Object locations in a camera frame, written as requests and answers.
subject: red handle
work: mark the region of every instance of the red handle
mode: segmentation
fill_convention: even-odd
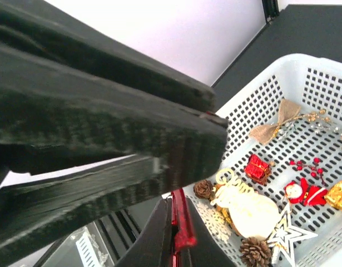
[[[172,225],[177,225],[179,230],[175,236],[175,253],[197,244],[186,196],[182,188],[172,192]]]

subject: christmas ornament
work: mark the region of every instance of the christmas ornament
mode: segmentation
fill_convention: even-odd
[[[210,197],[211,203],[212,203],[213,200],[215,200],[215,193],[216,193],[216,192],[218,191],[218,189],[219,189],[220,187],[222,187],[222,186],[223,186],[223,185],[219,185],[219,184],[215,183],[215,185],[214,185],[214,187],[213,187],[212,195],[211,195],[211,197]],[[230,216],[229,210],[228,210],[227,208],[223,208],[223,207],[218,206],[218,205],[216,205],[216,204],[214,205],[214,207],[215,207],[215,209],[216,209],[218,212],[220,212],[220,213],[223,215],[225,221],[230,225],[230,227],[233,229],[233,231],[236,232],[237,235],[241,235],[241,234],[238,232],[238,230],[236,229],[234,223],[233,223],[232,220],[231,220],[231,216]]]
[[[284,191],[289,203],[302,203],[304,206],[325,205],[324,196],[328,193],[325,188],[309,186],[304,178],[300,179],[300,185],[290,182],[284,187]]]
[[[325,196],[326,202],[339,210],[342,210],[342,181],[334,185]]]
[[[202,202],[197,203],[197,211],[211,235],[216,236],[225,243],[229,242],[231,230],[219,212]]]
[[[271,175],[271,166],[253,154],[250,156],[249,163],[245,167],[244,172],[252,180],[261,185],[266,185],[267,178]]]
[[[294,242],[314,238],[318,236],[310,231],[293,226],[290,215],[290,204],[287,204],[281,212],[281,220],[275,226],[267,240],[267,244],[272,249],[272,264],[276,264],[276,259],[282,253],[292,267],[295,267]]]
[[[228,209],[233,229],[241,236],[265,240],[280,220],[278,207],[270,198],[255,193],[253,188],[237,179],[231,169],[227,171],[231,173],[229,181],[218,172],[216,180],[224,185],[216,191],[210,204]]]
[[[318,168],[320,163],[320,159],[318,157],[315,157],[313,159],[313,165],[306,165],[304,164],[301,160],[295,162],[294,160],[291,160],[289,162],[289,165],[296,165],[297,166],[297,171],[303,170],[303,168],[308,168],[311,170],[311,177],[313,178],[320,178],[321,179],[321,184],[325,185],[324,178],[323,178],[323,172],[324,170],[322,168]]]
[[[296,103],[293,103],[287,99],[282,99],[278,110],[278,122],[272,125],[264,124],[256,126],[250,131],[249,136],[256,139],[260,144],[266,145],[274,137],[281,133],[281,126],[287,125],[290,127],[290,124],[286,123],[299,118],[297,115],[299,114],[300,109],[301,107]]]
[[[248,267],[267,267],[272,256],[267,243],[257,238],[244,239],[240,246],[240,253],[242,253],[241,261]]]
[[[326,110],[320,110],[320,114],[325,114]],[[316,124],[311,125],[311,128],[315,129],[315,133],[319,134],[320,132],[333,132],[335,134],[340,134],[342,139],[342,128],[332,123],[330,118],[324,118],[322,123],[316,122]]]
[[[211,181],[202,180],[193,186],[193,192],[200,199],[209,199],[213,185]]]
[[[288,132],[295,130],[295,122],[304,118],[315,123],[311,125],[311,128],[315,129],[315,133],[331,131],[340,134],[342,139],[342,128],[334,124],[330,117],[322,116],[326,114],[326,109],[298,115],[300,109],[301,107],[296,103],[282,99],[278,110],[278,122],[270,125],[258,125],[250,131],[249,136],[262,145],[266,145],[275,137],[278,137],[279,140],[286,139]]]

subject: pine cone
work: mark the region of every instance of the pine cone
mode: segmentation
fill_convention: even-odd
[[[213,185],[208,180],[202,180],[193,186],[195,195],[200,199],[209,199],[212,189]]]
[[[241,261],[248,267],[267,267],[272,257],[271,249],[266,241],[257,238],[246,238],[240,246]]]

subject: gold ribbon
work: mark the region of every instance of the gold ribbon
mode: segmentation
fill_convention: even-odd
[[[300,109],[301,107],[298,104],[283,98],[278,110],[277,124],[256,126],[250,131],[249,136],[256,139],[260,144],[266,145],[277,136],[277,133],[283,124],[296,119]]]

